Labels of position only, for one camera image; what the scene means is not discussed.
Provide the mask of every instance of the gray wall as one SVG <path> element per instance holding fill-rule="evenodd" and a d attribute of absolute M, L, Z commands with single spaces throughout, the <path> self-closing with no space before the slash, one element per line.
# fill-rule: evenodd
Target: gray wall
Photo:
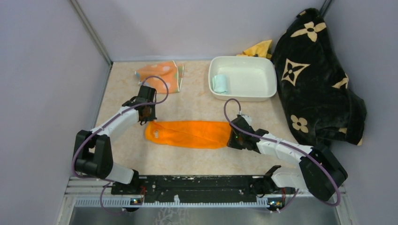
<path fill-rule="evenodd" d="M 0 68 L 0 224 L 54 224 L 107 65 L 66 0 L 2 0 Z"/>
<path fill-rule="evenodd" d="M 326 16 L 351 88 L 367 105 L 363 145 L 334 146 L 361 225 L 398 221 L 397 12 L 398 1 L 336 0 Z"/>
<path fill-rule="evenodd" d="M 211 59 L 277 40 L 322 0 L 78 0 L 114 61 Z"/>

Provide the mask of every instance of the black mounting plate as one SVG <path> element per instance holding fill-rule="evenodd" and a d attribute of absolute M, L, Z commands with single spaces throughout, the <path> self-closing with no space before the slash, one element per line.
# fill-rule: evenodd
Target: black mounting plate
<path fill-rule="evenodd" d="M 115 183 L 113 195 L 139 195 L 145 187 L 145 202 L 174 202 L 178 195 L 181 203 L 237 203 L 256 202 L 256 195 L 271 194 L 262 185 L 265 176 L 163 176 L 148 175 L 139 177 L 139 189 L 129 185 Z M 287 194 L 293 194 L 294 188 L 286 188 Z M 281 194 L 281 190 L 272 194 Z"/>

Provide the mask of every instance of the robotic arm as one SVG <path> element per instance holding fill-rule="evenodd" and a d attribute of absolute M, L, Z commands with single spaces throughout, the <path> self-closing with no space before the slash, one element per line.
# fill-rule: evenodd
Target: robotic arm
<path fill-rule="evenodd" d="M 115 142 L 130 126 L 155 120 L 155 105 L 142 105 L 154 103 L 156 89 L 141 86 L 138 95 L 126 101 L 119 111 L 105 123 L 90 131 L 81 130 L 76 135 L 74 155 L 83 145 L 84 141 L 97 132 L 83 149 L 78 153 L 75 170 L 92 177 L 112 180 L 122 184 L 138 185 L 138 172 L 113 162 L 111 143 Z"/>
<path fill-rule="evenodd" d="M 260 154 L 272 155 L 296 166 L 294 169 L 274 166 L 266 173 L 265 177 L 270 178 L 267 180 L 266 186 L 271 193 L 283 187 L 299 188 L 308 190 L 316 198 L 323 201 L 329 200 L 335 193 L 332 181 L 322 169 L 304 154 L 288 146 L 298 148 L 318 161 L 330 174 L 337 187 L 341 186 L 347 179 L 347 172 L 326 146 L 319 145 L 313 147 L 287 142 L 273 136 L 266 130 L 258 129 L 254 131 L 251 127 L 251 122 L 252 120 L 249 116 L 237 115 L 237 118 L 231 123 L 250 134 L 262 136 L 263 139 L 245 134 L 231 126 L 232 131 L 228 147 L 240 150 L 253 150 Z"/>

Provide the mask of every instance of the black blanket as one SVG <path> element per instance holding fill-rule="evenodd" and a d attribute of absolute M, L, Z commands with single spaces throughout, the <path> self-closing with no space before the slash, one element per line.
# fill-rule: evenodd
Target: black blanket
<path fill-rule="evenodd" d="M 317 9 L 297 16 L 271 60 L 290 131 L 300 144 L 330 145 L 331 140 L 362 144 L 365 103 L 349 89 L 348 75 Z"/>

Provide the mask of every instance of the white plastic basin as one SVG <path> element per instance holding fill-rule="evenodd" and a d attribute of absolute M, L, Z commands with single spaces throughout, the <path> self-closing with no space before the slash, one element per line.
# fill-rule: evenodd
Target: white plastic basin
<path fill-rule="evenodd" d="M 214 92 L 212 78 L 217 74 L 227 76 L 228 94 Z M 276 93 L 274 65 L 270 60 L 259 57 L 216 57 L 210 63 L 209 89 L 220 100 L 265 101 Z"/>

